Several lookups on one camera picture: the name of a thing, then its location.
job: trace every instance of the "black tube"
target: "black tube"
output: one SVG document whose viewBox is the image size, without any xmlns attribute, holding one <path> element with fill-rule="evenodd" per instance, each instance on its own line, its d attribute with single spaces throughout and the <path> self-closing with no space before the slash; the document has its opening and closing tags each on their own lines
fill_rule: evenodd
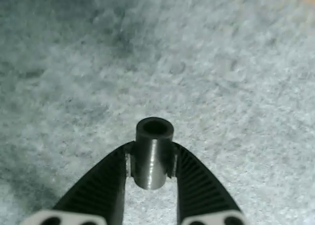
<svg viewBox="0 0 315 225">
<path fill-rule="evenodd" d="M 172 124 L 162 118 L 150 117 L 137 124 L 131 171 L 139 187 L 156 190 L 164 185 L 174 157 L 173 134 Z"/>
</svg>

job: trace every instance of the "carpet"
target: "carpet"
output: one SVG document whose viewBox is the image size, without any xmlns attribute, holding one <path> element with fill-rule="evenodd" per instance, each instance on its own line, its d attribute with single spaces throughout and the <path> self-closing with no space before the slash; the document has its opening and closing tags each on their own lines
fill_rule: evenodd
<svg viewBox="0 0 315 225">
<path fill-rule="evenodd" d="M 251 224 L 315 224 L 314 49 L 302 0 L 0 0 L 0 223 L 158 116 Z M 176 224 L 176 182 L 128 180 L 131 224 Z"/>
</svg>

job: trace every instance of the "ridged grip texture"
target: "ridged grip texture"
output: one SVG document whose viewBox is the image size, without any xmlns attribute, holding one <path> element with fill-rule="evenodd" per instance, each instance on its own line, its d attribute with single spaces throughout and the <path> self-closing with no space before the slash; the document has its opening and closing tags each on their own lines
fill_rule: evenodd
<svg viewBox="0 0 315 225">
<path fill-rule="evenodd" d="M 112 151 L 86 173 L 53 209 L 99 215 L 109 225 L 121 225 L 126 182 L 127 143 Z"/>
<path fill-rule="evenodd" d="M 241 211 L 211 171 L 186 148 L 174 144 L 178 154 L 178 224 L 190 216 L 227 210 Z"/>
</svg>

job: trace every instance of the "gray carpet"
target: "gray carpet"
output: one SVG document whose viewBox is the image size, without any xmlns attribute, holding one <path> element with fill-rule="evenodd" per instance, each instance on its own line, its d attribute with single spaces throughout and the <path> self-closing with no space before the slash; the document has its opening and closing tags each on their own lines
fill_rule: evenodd
<svg viewBox="0 0 315 225">
<path fill-rule="evenodd" d="M 0 0 L 0 224 L 171 121 L 252 224 L 315 224 L 315 10 L 300 0 Z M 124 225 L 174 225 L 128 180 Z"/>
</svg>

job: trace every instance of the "tube hole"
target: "tube hole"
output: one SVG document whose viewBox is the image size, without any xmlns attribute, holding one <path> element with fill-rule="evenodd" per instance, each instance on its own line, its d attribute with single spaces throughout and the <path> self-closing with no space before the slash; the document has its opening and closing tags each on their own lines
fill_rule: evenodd
<svg viewBox="0 0 315 225">
<path fill-rule="evenodd" d="M 152 120 L 143 125 L 143 130 L 152 135 L 163 135 L 167 133 L 167 126 L 160 121 Z"/>
</svg>

